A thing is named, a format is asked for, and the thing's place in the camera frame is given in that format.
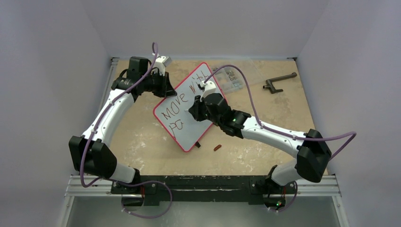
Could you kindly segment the pink framed whiteboard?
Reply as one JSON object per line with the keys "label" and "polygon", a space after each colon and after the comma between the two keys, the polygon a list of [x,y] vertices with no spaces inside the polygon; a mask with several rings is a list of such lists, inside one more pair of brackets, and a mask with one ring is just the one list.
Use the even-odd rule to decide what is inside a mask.
{"label": "pink framed whiteboard", "polygon": [[184,152],[189,152],[212,126],[208,120],[195,121],[184,111],[193,105],[195,96],[202,94],[197,84],[211,73],[209,65],[201,63],[175,86],[177,96],[163,99],[153,109],[153,115]]}

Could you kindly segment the red marker cap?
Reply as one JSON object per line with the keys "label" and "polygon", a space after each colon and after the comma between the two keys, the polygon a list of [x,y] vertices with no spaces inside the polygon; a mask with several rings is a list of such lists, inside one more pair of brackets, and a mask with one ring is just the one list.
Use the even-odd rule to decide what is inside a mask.
{"label": "red marker cap", "polygon": [[221,144],[217,145],[216,147],[214,147],[213,151],[217,151],[218,149],[220,149],[222,147]]}

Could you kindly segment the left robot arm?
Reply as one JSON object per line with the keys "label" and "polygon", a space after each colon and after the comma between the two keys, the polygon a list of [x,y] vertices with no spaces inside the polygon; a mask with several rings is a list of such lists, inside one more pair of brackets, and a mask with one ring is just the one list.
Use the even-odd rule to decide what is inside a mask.
{"label": "left robot arm", "polygon": [[119,163],[109,146],[120,121],[142,93],[151,92],[160,98],[177,95],[166,71],[171,61],[168,56],[157,56],[153,61],[130,58],[128,68],[113,81],[108,99],[93,123],[69,140],[76,171],[122,182],[128,193],[140,190],[139,170]]}

